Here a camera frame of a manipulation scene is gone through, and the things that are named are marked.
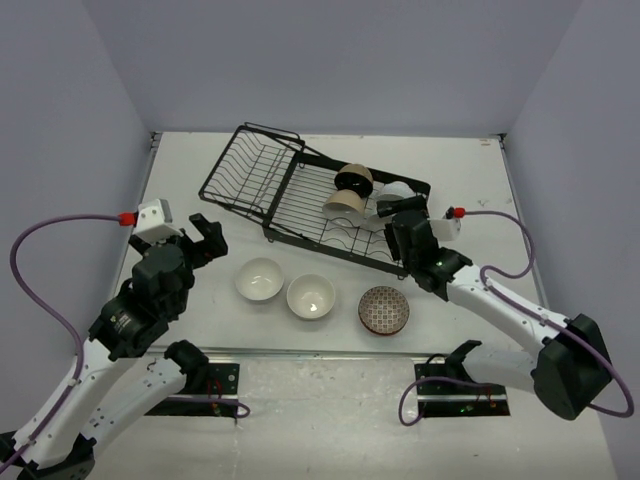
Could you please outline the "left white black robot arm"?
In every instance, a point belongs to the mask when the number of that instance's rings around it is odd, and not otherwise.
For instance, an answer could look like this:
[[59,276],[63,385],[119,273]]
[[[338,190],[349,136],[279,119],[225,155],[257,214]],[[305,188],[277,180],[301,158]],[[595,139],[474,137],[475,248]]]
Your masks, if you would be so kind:
[[208,379],[208,358],[186,340],[171,344],[163,359],[113,408],[102,401],[113,385],[185,311],[195,270],[228,253],[218,222],[190,216],[202,238],[193,241],[157,211],[117,216],[133,226],[130,245],[140,254],[130,278],[102,308],[86,340],[64,321],[76,356],[69,372],[33,419],[1,436],[1,467],[21,468],[23,479],[81,479],[95,455],[158,403],[195,393]]

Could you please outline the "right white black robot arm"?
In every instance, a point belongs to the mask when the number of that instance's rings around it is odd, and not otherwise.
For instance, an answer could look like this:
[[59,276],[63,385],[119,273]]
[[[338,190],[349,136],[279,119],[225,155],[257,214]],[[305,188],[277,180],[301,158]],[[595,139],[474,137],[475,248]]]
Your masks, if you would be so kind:
[[521,348],[500,351],[468,340],[447,356],[439,382],[459,393],[489,385],[527,391],[564,420],[595,406],[615,378],[595,320],[536,305],[489,278],[487,268],[441,246],[421,196],[380,201],[376,211],[388,221],[384,236],[392,258],[422,290],[472,312]]

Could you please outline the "tan bowl with leaf motif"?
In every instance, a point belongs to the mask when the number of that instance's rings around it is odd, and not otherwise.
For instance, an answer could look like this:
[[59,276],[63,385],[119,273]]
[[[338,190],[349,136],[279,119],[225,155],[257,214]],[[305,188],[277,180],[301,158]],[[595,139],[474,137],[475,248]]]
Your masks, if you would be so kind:
[[289,309],[299,318],[316,320],[327,315],[335,305],[336,293],[331,281],[322,275],[304,274],[288,286]]

